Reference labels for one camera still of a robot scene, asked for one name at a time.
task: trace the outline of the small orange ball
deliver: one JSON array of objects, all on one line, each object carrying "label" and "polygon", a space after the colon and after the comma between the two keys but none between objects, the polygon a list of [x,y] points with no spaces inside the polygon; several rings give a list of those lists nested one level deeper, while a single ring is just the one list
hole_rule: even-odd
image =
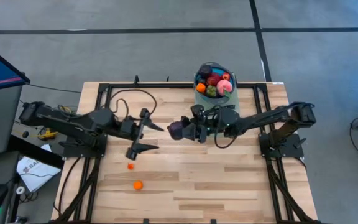
[{"label": "small orange ball", "polygon": [[128,164],[127,167],[128,167],[129,170],[133,170],[135,168],[135,165],[134,164]]},{"label": "small orange ball", "polygon": [[134,188],[135,188],[135,190],[142,190],[142,188],[143,188],[142,181],[140,181],[140,180],[135,181],[134,182]]}]

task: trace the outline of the black floor line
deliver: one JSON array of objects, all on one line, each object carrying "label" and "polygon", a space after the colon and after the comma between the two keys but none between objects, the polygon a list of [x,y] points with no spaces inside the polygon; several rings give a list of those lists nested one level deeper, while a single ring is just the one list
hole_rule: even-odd
[{"label": "black floor line", "polygon": [[256,40],[258,42],[260,59],[263,61],[262,66],[263,66],[263,69],[264,69],[265,81],[266,82],[271,82],[272,81],[272,76],[270,74],[269,63],[267,61],[264,38],[262,37],[262,32],[261,32],[261,28],[260,28],[260,24],[259,24],[259,17],[258,17],[258,12],[256,10],[255,0],[249,0],[249,4],[251,6],[252,18],[254,20]]},{"label": "black floor line", "polygon": [[261,28],[261,32],[358,32],[358,27]]},{"label": "black floor line", "polygon": [[0,34],[172,34],[172,33],[255,32],[246,27],[194,27],[145,29],[0,30]]}]

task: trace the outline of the paper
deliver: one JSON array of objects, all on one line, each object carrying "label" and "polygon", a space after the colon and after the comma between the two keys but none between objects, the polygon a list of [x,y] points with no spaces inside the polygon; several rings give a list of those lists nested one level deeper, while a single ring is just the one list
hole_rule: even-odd
[{"label": "paper", "polygon": [[[51,152],[50,146],[48,144],[45,144],[41,146],[42,149]],[[21,178],[27,188],[31,192],[35,192],[38,190],[43,184],[48,182],[52,178],[52,176],[58,174],[60,172],[60,169],[57,169],[56,167],[43,164],[39,161],[36,161],[35,159],[31,159],[28,157],[23,157],[17,164],[17,173],[21,175]],[[38,176],[44,176],[47,174],[50,174],[52,176],[46,176],[46,177],[37,177],[34,175],[22,175],[22,174],[35,174]]]}]

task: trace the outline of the orange toy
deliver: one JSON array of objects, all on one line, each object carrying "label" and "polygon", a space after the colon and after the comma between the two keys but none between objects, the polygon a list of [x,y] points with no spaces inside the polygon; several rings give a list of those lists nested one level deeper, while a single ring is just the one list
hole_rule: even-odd
[{"label": "orange toy", "polygon": [[135,168],[135,165],[134,164],[128,164],[127,167],[128,167],[129,170],[133,170]]},{"label": "orange toy", "polygon": [[196,89],[197,89],[197,91],[199,91],[200,93],[204,94],[206,87],[205,87],[204,84],[199,83],[199,84],[197,84]]},{"label": "orange toy", "polygon": [[142,188],[143,188],[142,181],[140,181],[140,180],[135,181],[134,182],[134,188],[135,188],[135,190],[142,190]]}]

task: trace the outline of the toy fruit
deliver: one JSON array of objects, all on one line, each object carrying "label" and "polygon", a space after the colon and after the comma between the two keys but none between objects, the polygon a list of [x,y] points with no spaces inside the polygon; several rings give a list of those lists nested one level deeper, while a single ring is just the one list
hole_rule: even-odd
[{"label": "toy fruit", "polygon": [[212,85],[208,86],[206,88],[206,95],[215,97],[216,96],[216,87],[212,86]]},{"label": "toy fruit", "polygon": [[199,79],[197,79],[197,83],[202,83],[202,84],[206,85],[206,79],[205,78],[199,78]]},{"label": "toy fruit", "polygon": [[127,168],[129,170],[133,170],[135,168],[135,165],[134,164],[128,164]]},{"label": "toy fruit", "polygon": [[135,188],[135,190],[142,190],[142,188],[143,188],[142,181],[140,181],[140,180],[135,181],[134,182],[134,188]]},{"label": "toy fruit", "polygon": [[216,86],[220,80],[221,77],[218,74],[213,73],[210,77],[206,79],[206,84]]},{"label": "toy fruit", "polygon": [[204,93],[205,93],[206,86],[205,86],[204,84],[202,84],[202,83],[199,83],[199,84],[197,84],[196,89],[197,89],[197,91],[199,91],[200,93],[204,94]]},{"label": "toy fruit", "polygon": [[227,81],[230,81],[230,74],[228,74],[228,73],[223,73],[223,75],[222,75],[222,79],[223,80],[227,80]]},{"label": "toy fruit", "polygon": [[219,95],[224,96],[224,91],[228,91],[229,93],[233,90],[233,85],[227,80],[221,80],[216,85],[216,89],[218,90]]},{"label": "toy fruit", "polygon": [[217,74],[217,73],[212,73],[210,77],[215,77],[215,78],[217,78],[219,81],[222,80],[222,77],[220,77],[219,74]]},{"label": "toy fruit", "polygon": [[198,70],[199,75],[203,78],[208,78],[212,73],[212,67],[210,65],[203,65]]}]

